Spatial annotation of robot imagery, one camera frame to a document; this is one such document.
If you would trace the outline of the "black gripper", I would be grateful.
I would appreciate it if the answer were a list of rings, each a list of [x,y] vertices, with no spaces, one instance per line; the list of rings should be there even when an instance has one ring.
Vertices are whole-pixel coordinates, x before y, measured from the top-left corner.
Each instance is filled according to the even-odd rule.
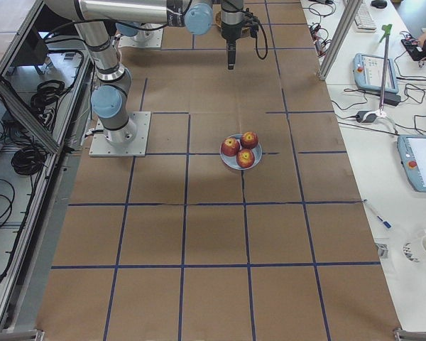
[[[244,0],[220,1],[221,33],[226,40],[227,68],[233,70],[236,64],[236,40],[241,37],[248,23],[244,11]]]

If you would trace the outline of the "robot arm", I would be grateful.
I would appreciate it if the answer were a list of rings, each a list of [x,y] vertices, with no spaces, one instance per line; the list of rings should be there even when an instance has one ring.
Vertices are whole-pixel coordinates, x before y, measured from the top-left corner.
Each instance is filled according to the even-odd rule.
[[[46,6],[71,20],[95,63],[100,87],[91,97],[93,111],[104,127],[104,137],[112,145],[135,139],[138,126],[126,111],[131,74],[113,47],[104,22],[160,24],[185,27],[193,35],[203,35],[214,23],[211,1],[47,1]]]
[[[137,43],[147,43],[162,33],[165,25],[139,22],[116,22],[115,27],[120,35],[126,36]]]

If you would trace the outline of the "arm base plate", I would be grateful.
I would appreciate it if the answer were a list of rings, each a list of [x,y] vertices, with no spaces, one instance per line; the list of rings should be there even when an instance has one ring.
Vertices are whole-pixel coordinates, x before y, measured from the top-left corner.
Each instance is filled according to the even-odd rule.
[[[131,47],[140,49],[160,49],[163,39],[163,29],[156,31],[139,31],[134,36],[120,35],[118,47]]]
[[[98,120],[89,149],[91,157],[144,157],[151,126],[150,112],[131,112],[127,125],[116,131],[108,130]]]

